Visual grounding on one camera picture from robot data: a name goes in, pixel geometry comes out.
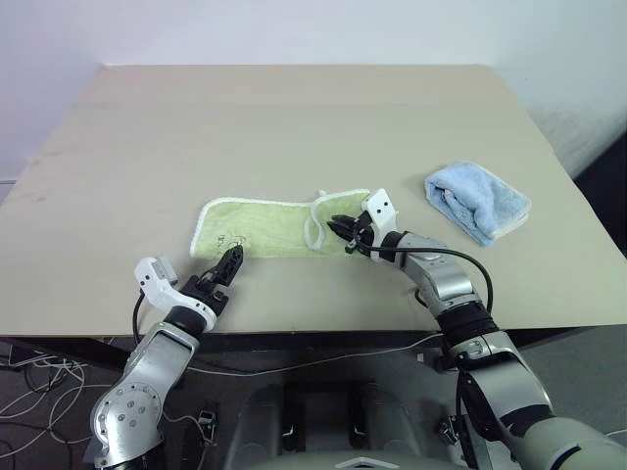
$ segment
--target black cable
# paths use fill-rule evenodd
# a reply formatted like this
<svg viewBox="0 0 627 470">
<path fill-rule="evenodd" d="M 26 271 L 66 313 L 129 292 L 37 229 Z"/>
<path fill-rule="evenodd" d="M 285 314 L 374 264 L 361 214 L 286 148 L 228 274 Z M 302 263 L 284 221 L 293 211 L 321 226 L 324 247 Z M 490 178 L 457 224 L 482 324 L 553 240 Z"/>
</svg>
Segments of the black cable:
<svg viewBox="0 0 627 470">
<path fill-rule="evenodd" d="M 471 255 L 467 255 L 466 253 L 456 252 L 455 250 L 449 250 L 447 248 L 397 248 L 397 247 L 372 247 L 370 245 L 365 244 L 360 240 L 359 227 L 356 226 L 353 230 L 353 238 L 359 248 L 362 250 L 369 250 L 371 252 L 377 253 L 440 253 L 442 255 L 451 255 L 453 257 L 458 257 L 465 259 L 466 261 L 471 262 L 474 266 L 481 271 L 484 279 L 486 280 L 486 287 L 488 289 L 488 302 L 486 304 L 486 309 L 488 313 L 492 312 L 492 303 L 494 299 L 494 289 L 492 286 L 492 279 L 490 278 L 490 273 L 488 270 L 481 264 L 478 260 L 473 258 Z"/>
<path fill-rule="evenodd" d="M 70 469 L 73 468 L 74 462 L 73 462 L 73 455 L 72 455 L 72 447 L 70 446 L 70 443 L 68 442 L 68 438 L 66 438 L 63 434 L 61 434 L 56 429 L 45 428 L 43 426 L 35 426 L 32 424 L 18 423 L 16 421 L 2 421 L 0 422 L 0 426 L 22 426 L 23 428 L 34 429 L 36 431 L 46 431 L 47 433 L 54 432 L 59 438 L 61 438 L 64 441 L 66 445 L 66 449 L 68 450 L 68 468 Z"/>
<path fill-rule="evenodd" d="M 413 296 L 415 297 L 415 299 L 418 301 L 419 304 L 421 304 L 425 308 L 429 308 L 428 305 L 424 302 L 424 300 L 420 298 L 420 291 L 418 289 L 415 290 L 415 292 L 413 293 Z"/>
<path fill-rule="evenodd" d="M 30 367 L 32 367 L 32 364 L 27 364 L 24 368 L 24 381 L 26 382 L 26 386 L 28 387 L 28 389 L 35 394 L 47 394 L 51 390 L 55 390 L 57 387 L 61 386 L 61 384 L 64 383 L 69 375 L 67 370 L 63 370 L 59 377 L 53 379 L 52 367 L 48 367 L 48 386 L 42 389 L 40 388 L 40 385 L 37 386 L 31 381 L 29 372 Z"/>
<path fill-rule="evenodd" d="M 461 373 L 458 374 L 458 382 L 455 388 L 455 416 L 461 419 Z"/>
<path fill-rule="evenodd" d="M 9 444 L 9 443 L 8 443 L 7 441 L 5 441 L 5 440 L 0 439 L 0 444 L 4 444 L 4 445 L 7 447 L 7 449 L 9 450 L 9 452 L 13 452 L 13 451 L 14 451 L 13 446 L 11 446 L 11 444 Z M 17 467 L 16 467 L 16 455 L 15 455 L 15 454 L 12 454 L 12 455 L 11 455 L 11 468 L 12 468 L 13 470 L 16 470 L 16 468 L 17 468 Z"/>
<path fill-rule="evenodd" d="M 137 302 L 135 303 L 135 308 L 133 309 L 133 338 L 135 339 L 135 345 L 139 344 L 139 327 L 137 326 L 137 316 L 139 315 L 139 308 L 141 307 L 141 303 L 144 300 L 144 291 L 139 290 L 139 297 L 137 298 Z"/>
</svg>

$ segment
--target green towel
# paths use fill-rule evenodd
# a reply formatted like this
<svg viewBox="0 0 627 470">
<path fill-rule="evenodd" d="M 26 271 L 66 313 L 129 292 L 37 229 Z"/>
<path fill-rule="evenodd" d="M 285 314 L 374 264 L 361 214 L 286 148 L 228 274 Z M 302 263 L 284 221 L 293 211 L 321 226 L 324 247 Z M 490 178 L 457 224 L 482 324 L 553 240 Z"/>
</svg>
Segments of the green towel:
<svg viewBox="0 0 627 470">
<path fill-rule="evenodd" d="M 369 191 L 320 193 L 311 203 L 214 199 L 201 211 L 190 255 L 216 259 L 229 248 L 242 245 L 247 258 L 344 256 L 346 241 L 326 222 L 338 213 L 357 217 Z"/>
</svg>

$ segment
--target blue towel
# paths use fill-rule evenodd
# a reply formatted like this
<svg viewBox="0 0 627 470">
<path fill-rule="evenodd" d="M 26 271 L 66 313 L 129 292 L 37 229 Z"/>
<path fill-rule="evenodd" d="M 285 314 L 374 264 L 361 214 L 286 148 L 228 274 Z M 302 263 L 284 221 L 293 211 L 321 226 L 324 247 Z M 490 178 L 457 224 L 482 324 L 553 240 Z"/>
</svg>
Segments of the blue towel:
<svg viewBox="0 0 627 470">
<path fill-rule="evenodd" d="M 472 162 L 436 171 L 424 187 L 429 203 L 484 247 L 522 225 L 531 209 L 523 194 Z"/>
</svg>

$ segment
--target beige tabletop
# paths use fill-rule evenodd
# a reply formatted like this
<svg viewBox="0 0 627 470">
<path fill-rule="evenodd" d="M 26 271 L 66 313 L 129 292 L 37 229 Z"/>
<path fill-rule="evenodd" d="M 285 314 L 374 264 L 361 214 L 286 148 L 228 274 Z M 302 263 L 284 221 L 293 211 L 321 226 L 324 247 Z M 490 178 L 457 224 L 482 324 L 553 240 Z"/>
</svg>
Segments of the beige tabletop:
<svg viewBox="0 0 627 470">
<path fill-rule="evenodd" d="M 491 248 L 425 200 L 424 177 L 458 160 L 533 202 Z M 152 66 L 101 69 L 0 206 L 0 335 L 129 334 L 140 258 L 209 266 L 188 251 L 210 199 L 379 187 L 400 229 L 486 265 L 500 326 L 627 320 L 624 257 L 489 69 Z M 228 291 L 220 332 L 436 328 L 403 274 L 357 255 L 246 259 Z M 141 329 L 163 316 L 142 309 Z"/>
</svg>

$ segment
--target metal arm segment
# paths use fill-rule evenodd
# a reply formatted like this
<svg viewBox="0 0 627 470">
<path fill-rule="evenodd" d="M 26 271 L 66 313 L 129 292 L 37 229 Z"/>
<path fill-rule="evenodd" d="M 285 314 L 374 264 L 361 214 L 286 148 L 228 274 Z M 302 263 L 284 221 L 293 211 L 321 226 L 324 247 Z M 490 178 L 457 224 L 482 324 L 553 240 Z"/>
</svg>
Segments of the metal arm segment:
<svg viewBox="0 0 627 470">
<path fill-rule="evenodd" d="M 444 248 L 407 233 L 399 248 Z M 502 441 L 524 469 L 623 469 L 627 449 L 578 421 L 558 418 L 540 380 L 499 330 L 464 271 L 450 255 L 396 254 L 418 286 L 459 369 L 470 420 L 488 441 Z"/>
<path fill-rule="evenodd" d="M 198 345 L 193 336 L 163 322 L 144 337 L 120 380 L 92 409 L 91 430 L 102 444 L 94 457 L 97 468 L 133 460 L 162 442 L 158 424 L 164 401 Z"/>
</svg>

